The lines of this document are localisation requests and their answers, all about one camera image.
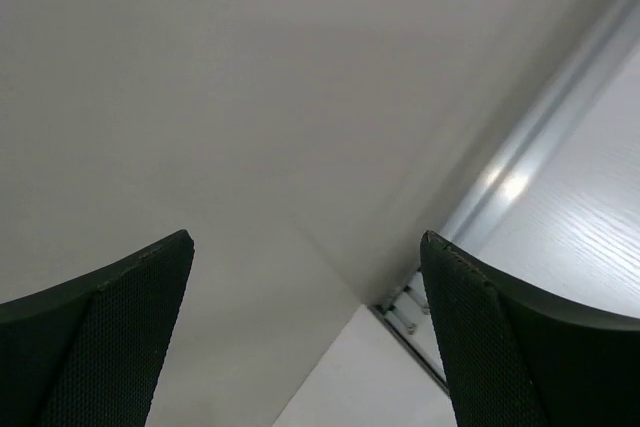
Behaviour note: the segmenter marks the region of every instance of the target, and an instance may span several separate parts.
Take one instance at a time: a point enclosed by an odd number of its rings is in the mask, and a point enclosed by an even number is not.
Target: wall
[[[362,306],[273,427],[455,427],[449,398]]]
[[[640,317],[640,47],[479,256],[572,300]]]

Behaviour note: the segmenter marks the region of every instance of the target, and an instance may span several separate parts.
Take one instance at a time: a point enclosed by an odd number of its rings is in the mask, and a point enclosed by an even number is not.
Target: black mesh fabric
[[[421,265],[460,427],[543,427],[547,419],[491,283],[428,232]]]
[[[97,287],[38,426],[144,425],[192,258],[184,232]]]

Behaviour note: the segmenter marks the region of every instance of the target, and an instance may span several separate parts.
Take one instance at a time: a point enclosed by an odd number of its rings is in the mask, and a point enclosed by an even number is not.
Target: white wood grain panel
[[[640,317],[640,49],[481,249],[556,294]]]

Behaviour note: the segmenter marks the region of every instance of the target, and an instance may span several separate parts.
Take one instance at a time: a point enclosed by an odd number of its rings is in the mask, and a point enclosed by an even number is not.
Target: white ceiling
[[[0,300],[181,227],[149,425],[271,425],[607,0],[0,0]]]

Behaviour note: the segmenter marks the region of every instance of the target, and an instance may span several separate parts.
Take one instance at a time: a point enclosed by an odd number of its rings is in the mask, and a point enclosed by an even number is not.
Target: white wall
[[[449,398],[361,306],[273,427],[455,427]]]
[[[558,295],[640,317],[640,46],[479,257]]]

